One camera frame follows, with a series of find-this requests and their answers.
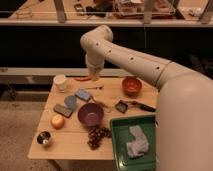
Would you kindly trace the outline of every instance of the dark bowl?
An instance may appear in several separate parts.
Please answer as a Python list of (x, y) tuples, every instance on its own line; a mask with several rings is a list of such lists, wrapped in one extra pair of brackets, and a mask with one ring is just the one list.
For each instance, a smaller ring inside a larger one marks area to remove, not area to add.
[(122, 89), (128, 96), (137, 96), (142, 88), (142, 83), (136, 77), (126, 77), (122, 81)]
[(86, 103), (78, 111), (78, 120), (88, 127), (100, 125), (103, 116), (103, 108), (95, 103)]

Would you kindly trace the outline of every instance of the orange object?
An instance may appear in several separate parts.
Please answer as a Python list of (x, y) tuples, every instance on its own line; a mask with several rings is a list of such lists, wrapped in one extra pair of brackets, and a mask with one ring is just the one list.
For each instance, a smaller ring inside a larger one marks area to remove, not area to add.
[(64, 126), (64, 117), (60, 114), (54, 115), (51, 119), (51, 125), (55, 128), (55, 129), (60, 129)]
[(137, 96), (142, 88), (142, 83), (136, 77), (126, 77), (122, 81), (122, 88), (126, 95), (128, 96)]

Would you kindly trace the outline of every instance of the grapes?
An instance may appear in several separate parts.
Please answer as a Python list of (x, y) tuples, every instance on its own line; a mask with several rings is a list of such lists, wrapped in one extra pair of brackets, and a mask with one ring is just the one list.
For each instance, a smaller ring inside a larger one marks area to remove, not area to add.
[(106, 127), (93, 126), (88, 132), (89, 140), (87, 144), (92, 150), (100, 147), (100, 142), (104, 137), (111, 138), (111, 131)]

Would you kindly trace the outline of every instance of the wooden table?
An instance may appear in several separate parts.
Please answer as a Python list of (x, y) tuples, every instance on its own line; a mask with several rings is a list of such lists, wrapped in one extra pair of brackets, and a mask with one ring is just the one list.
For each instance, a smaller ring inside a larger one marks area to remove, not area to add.
[[(112, 118), (129, 117), (136, 115), (146, 115), (149, 112), (142, 111), (137, 108), (130, 108), (125, 114), (120, 113), (114, 108), (119, 100), (137, 100), (144, 104), (155, 107), (157, 90), (142, 81), (142, 91), (137, 98), (127, 97), (122, 89), (121, 83), (123, 78), (100, 78), (96, 82), (86, 81), (79, 82), (73, 78), (68, 79), (68, 91), (59, 92), (55, 85), (52, 86), (51, 92), (47, 99), (43, 114), (38, 124), (37, 131), (32, 141), (28, 157), (30, 159), (68, 159), (68, 160), (114, 160), (111, 139), (104, 138), (101, 146), (97, 150), (91, 150), (87, 145), (88, 130), (78, 121), (77, 112), (79, 108), (85, 104), (81, 100), (77, 100), (77, 109), (70, 118), (66, 118), (65, 126), (59, 130), (54, 129), (50, 120), (56, 113), (53, 107), (56, 103), (64, 104), (66, 96), (74, 95), (79, 88), (89, 88), (104, 85), (102, 90), (88, 89), (95, 99), (103, 101), (108, 106), (112, 106), (110, 113), (105, 112), (102, 125), (109, 127)], [(36, 141), (37, 135), (41, 131), (49, 131), (51, 133), (53, 144), (48, 148), (43, 148)]]

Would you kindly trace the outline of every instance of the metal bar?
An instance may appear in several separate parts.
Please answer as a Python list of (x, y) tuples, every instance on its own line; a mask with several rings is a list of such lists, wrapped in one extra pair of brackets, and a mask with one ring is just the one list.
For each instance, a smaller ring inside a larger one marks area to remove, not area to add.
[(150, 24), (155, 0), (146, 0), (144, 5), (144, 23)]
[(209, 0), (202, 15), (199, 18), (202, 24), (208, 24), (213, 15), (213, 0)]
[(61, 166), (55, 160), (47, 160), (56, 171), (62, 171)]
[(64, 12), (63, 1), (62, 0), (54, 0), (54, 3), (55, 3), (55, 8), (56, 8), (59, 23), (65, 23), (65, 21), (67, 20), (67, 16)]

